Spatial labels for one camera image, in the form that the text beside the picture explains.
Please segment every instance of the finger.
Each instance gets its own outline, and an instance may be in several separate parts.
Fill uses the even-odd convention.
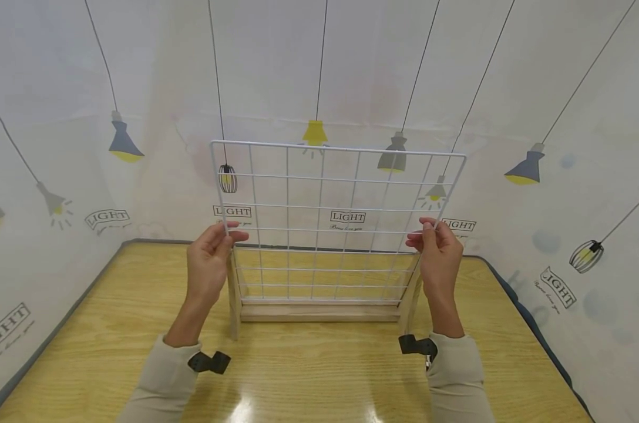
[[[235,242],[247,241],[249,239],[249,233],[244,231],[230,231],[228,233]]]
[[[437,219],[435,219],[434,217],[419,217],[418,222],[421,222],[421,223],[428,222],[428,223],[431,223],[432,226],[435,226],[435,223],[437,223]]]
[[[432,227],[432,223],[427,221],[423,223],[423,248],[434,252],[439,251],[437,249],[435,229]]]
[[[406,241],[405,244],[408,247],[412,247],[414,249],[417,249],[418,253],[422,253],[423,252],[423,244],[422,244],[422,242]]]
[[[223,226],[223,223],[212,224],[212,226],[208,227],[207,230],[202,232],[202,235],[198,236],[194,243],[199,245],[200,247],[203,247],[211,244],[211,242],[218,237],[223,237],[225,235],[226,228]]]
[[[231,237],[230,235],[226,236],[223,241],[221,241],[221,244],[217,246],[214,255],[216,257],[221,257],[223,260],[226,260],[228,258],[228,254],[230,254],[230,250],[233,248],[233,244],[233,237]]]
[[[437,236],[439,236],[440,245],[452,245],[457,241],[456,235],[450,230],[448,224],[440,221],[437,224]]]
[[[240,222],[237,221],[227,221],[226,223],[228,227],[238,227],[240,225]],[[207,230],[195,240],[195,243],[200,247],[211,245],[213,248],[216,248],[224,236],[226,236],[226,228],[223,222],[216,223],[208,227]]]

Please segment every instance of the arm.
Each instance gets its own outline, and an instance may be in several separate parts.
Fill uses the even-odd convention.
[[[228,222],[229,227],[239,223]],[[178,423],[195,388],[197,373],[187,362],[200,352],[200,331],[226,282],[226,261],[235,241],[248,234],[214,224],[187,249],[186,299],[164,337],[155,341],[118,423]]]
[[[475,340],[463,330],[453,291],[463,246],[444,222],[421,218],[423,230],[408,235],[407,245],[421,251],[423,292],[432,317],[430,339],[437,356],[427,370],[432,413],[440,423],[494,422],[484,392],[484,370]]]

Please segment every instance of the lamp cord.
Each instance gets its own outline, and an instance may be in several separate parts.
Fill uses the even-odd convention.
[[[318,116],[320,115],[320,89],[321,89],[321,68],[324,64],[324,38],[327,35],[327,10],[329,9],[329,0],[325,0],[324,1],[324,28],[321,32],[321,53],[319,54],[319,65],[320,65],[320,72],[319,72],[319,82],[318,82],[318,102],[317,105],[315,107],[315,120],[318,120]]]
[[[416,83],[418,82],[418,75],[421,74],[421,67],[423,67],[423,59],[425,59],[425,52],[428,49],[428,43],[430,43],[430,34],[432,34],[432,27],[435,26],[435,18],[437,16],[437,10],[439,9],[439,2],[441,0],[437,0],[437,5],[435,6],[435,13],[432,14],[432,22],[430,23],[430,31],[428,31],[428,38],[425,40],[425,46],[423,47],[423,54],[421,54],[421,62],[418,63],[418,71],[416,72],[416,79],[413,80],[413,88],[411,89],[411,95],[409,97],[409,103],[406,106],[406,112],[404,114],[404,121],[402,122],[402,132],[404,132],[404,126],[406,125],[406,118],[409,116],[409,107],[411,107],[411,102],[413,100],[413,93],[416,90]]]
[[[40,181],[38,181],[38,177],[35,176],[35,174],[33,173],[33,169],[31,169],[31,167],[29,166],[29,164],[26,161],[26,159],[24,159],[24,156],[21,154],[21,151],[19,150],[19,147],[17,147],[16,143],[14,143],[14,139],[12,138],[12,135],[9,134],[9,131],[7,130],[7,126],[5,126],[5,121],[2,120],[2,116],[0,116],[0,125],[2,125],[2,128],[4,129],[5,134],[7,135],[7,138],[9,139],[9,142],[12,143],[12,146],[14,147],[14,150],[16,150],[16,152],[19,155],[19,157],[21,157],[21,161],[24,162],[24,165],[26,166],[26,169],[31,173],[31,176],[33,177],[33,179],[35,179],[35,182],[39,183]]]
[[[109,75],[109,83],[110,83],[110,92],[112,93],[112,103],[115,105],[115,111],[117,112],[117,100],[115,99],[115,89],[112,87],[112,78],[110,77],[110,69],[107,67],[106,55],[104,54],[104,49],[101,46],[101,40],[99,39],[99,34],[96,32],[96,26],[94,26],[94,19],[92,18],[92,11],[89,10],[89,3],[85,0],[85,6],[87,7],[87,14],[89,15],[89,22],[92,23],[92,29],[94,31],[94,36],[96,37],[96,43],[99,45],[99,50],[101,50],[101,57],[104,58],[104,64],[106,65],[106,73]]]
[[[576,86],[576,88],[573,90],[573,93],[571,94],[571,97],[569,97],[569,101],[567,101],[566,104],[564,104],[564,108],[561,109],[561,112],[559,112],[559,115],[557,116],[557,119],[555,119],[554,123],[552,123],[552,126],[550,127],[550,130],[548,130],[547,133],[545,134],[545,137],[543,138],[543,141],[541,141],[542,144],[544,144],[546,139],[547,139],[547,137],[550,136],[550,133],[552,132],[552,129],[554,129],[554,126],[559,121],[559,118],[564,114],[564,110],[566,110],[566,107],[569,106],[569,103],[573,99],[573,96],[575,95],[575,93],[578,92],[578,88],[580,88],[580,86],[583,84],[583,81],[587,77],[587,74],[590,73],[590,71],[592,70],[592,67],[594,67],[594,64],[597,62],[597,59],[599,59],[599,56],[601,55],[601,53],[604,52],[604,49],[606,48],[606,45],[608,45],[609,41],[611,41],[611,39],[613,38],[613,35],[618,30],[618,28],[620,27],[621,23],[623,23],[623,21],[625,21],[625,17],[627,16],[628,13],[630,13],[630,9],[632,8],[632,6],[634,6],[636,1],[637,0],[632,0],[632,3],[630,4],[630,7],[627,8],[627,10],[625,11],[625,14],[620,19],[620,21],[618,22],[616,27],[613,29],[613,32],[611,33],[611,35],[608,37],[608,40],[606,40],[606,42],[604,43],[604,46],[602,46],[601,50],[599,50],[599,53],[597,54],[597,57],[594,58],[594,61],[592,61],[592,64],[590,65],[590,67],[587,68],[587,72],[585,72],[585,75],[583,75],[583,78],[578,83],[578,86]]]
[[[616,224],[616,226],[614,226],[614,227],[613,227],[613,229],[612,229],[612,230],[610,230],[610,232],[606,233],[606,236],[605,236],[605,237],[603,237],[603,239],[601,239],[601,241],[599,241],[599,243],[601,244],[601,243],[603,243],[604,241],[606,241],[606,239],[607,239],[609,236],[611,236],[611,234],[612,234],[613,232],[615,232],[615,230],[617,230],[617,228],[618,228],[618,227],[619,227],[619,226],[620,226],[620,225],[621,225],[621,224],[622,224],[622,223],[623,223],[623,222],[624,222],[624,221],[625,221],[628,217],[630,217],[630,215],[631,215],[632,213],[634,213],[634,210],[636,210],[636,209],[637,209],[637,207],[639,207],[639,202],[637,202],[637,204],[635,204],[635,205],[634,205],[634,207],[632,207],[632,209],[630,210],[630,212],[628,212],[628,213],[625,215],[625,217],[623,217],[623,218],[621,219],[621,221],[619,221],[619,222]]]
[[[510,17],[510,13],[512,13],[512,8],[513,7],[514,7],[514,0],[512,0],[512,4],[510,4],[510,9],[507,10],[507,15],[505,17],[505,21],[503,21],[503,26],[500,29],[500,32],[498,34],[498,38],[496,39],[496,44],[493,45],[493,50],[490,53],[490,57],[489,57],[489,61],[487,63],[487,67],[484,69],[484,74],[482,75],[482,78],[479,80],[479,85],[477,86],[477,89],[475,91],[475,97],[472,98],[472,103],[470,103],[470,108],[468,109],[468,112],[465,115],[465,119],[463,119],[463,123],[460,125],[460,130],[458,131],[458,135],[456,135],[456,141],[453,142],[453,147],[450,149],[450,152],[452,152],[452,153],[456,150],[456,144],[458,143],[458,139],[460,138],[460,135],[463,133],[463,128],[465,127],[465,124],[468,121],[468,117],[470,117],[470,112],[472,111],[472,107],[474,107],[474,105],[475,105],[475,101],[477,99],[477,95],[479,94],[479,89],[482,87],[482,84],[484,83],[484,78],[487,76],[487,73],[489,71],[490,62],[493,60],[493,55],[496,54],[496,49],[498,48],[498,43],[500,42],[500,37],[503,36],[503,31],[505,30],[505,26],[507,24],[507,19]],[[446,175],[446,171],[449,168],[449,162],[450,162],[450,157],[447,159],[446,166],[444,166],[444,171],[442,173],[442,176]]]
[[[216,73],[216,95],[218,97],[218,118],[221,120],[221,139],[226,139],[226,131],[223,130],[223,109],[221,108],[221,86],[218,84],[218,62],[216,61],[216,39],[214,39],[214,21],[211,18],[211,0],[207,1],[207,7],[209,9],[209,28],[211,28],[211,46],[214,52],[214,72]],[[223,144],[223,157],[226,160],[226,166],[228,165],[228,154],[226,151],[226,144]]]

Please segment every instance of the wall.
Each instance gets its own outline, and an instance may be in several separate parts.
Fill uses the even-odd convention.
[[[321,55],[324,5],[214,0],[212,39],[204,1],[90,1],[116,106],[142,154],[130,163],[109,152],[115,106],[85,4],[0,1],[0,115],[40,180],[72,199],[78,217],[67,230],[51,227],[0,125],[0,319],[21,302],[35,319],[24,351],[0,356],[0,386],[121,240],[190,240],[217,219],[211,139],[301,143],[308,121],[319,119],[331,146],[384,148],[405,123],[407,150],[468,155],[446,217],[475,222],[457,231],[466,252],[515,289],[592,416],[639,422],[639,207],[604,240],[594,267],[579,273],[569,264],[578,246],[603,239],[639,203],[639,0],[512,8],[510,0],[443,0],[426,48],[436,2],[329,0]],[[540,182],[508,181],[504,174],[543,139]],[[294,155],[292,170],[320,171],[321,158],[309,155]],[[271,169],[280,164],[274,154],[259,157]],[[327,160],[325,171],[340,174],[350,160]],[[371,160],[363,174],[386,177]],[[228,152],[240,173],[247,161]],[[431,180],[443,165],[434,162]],[[405,174],[419,171],[412,164]],[[238,182],[226,199],[250,201],[250,181]],[[309,201],[319,193],[298,192]],[[364,204],[378,196],[358,192]],[[329,200],[347,207],[344,197]],[[391,200],[411,202],[411,193]],[[109,213],[98,233],[85,217],[105,209],[132,219],[106,222],[115,219]],[[374,224],[368,217],[365,230]],[[358,236],[351,247],[364,244]]]

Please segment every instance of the photo backdrop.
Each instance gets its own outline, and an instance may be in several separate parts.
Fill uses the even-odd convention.
[[[218,190],[253,202],[236,175],[283,163],[218,151],[235,176],[217,179],[211,139],[466,154],[445,211],[466,254],[510,284],[597,422],[639,422],[639,0],[0,0],[0,403],[121,242],[193,240]],[[354,177],[354,157],[310,150],[290,173],[322,160]],[[425,214],[457,170],[433,161],[423,193],[387,201]],[[349,211],[349,190],[322,193]],[[370,214],[347,246],[408,226]]]

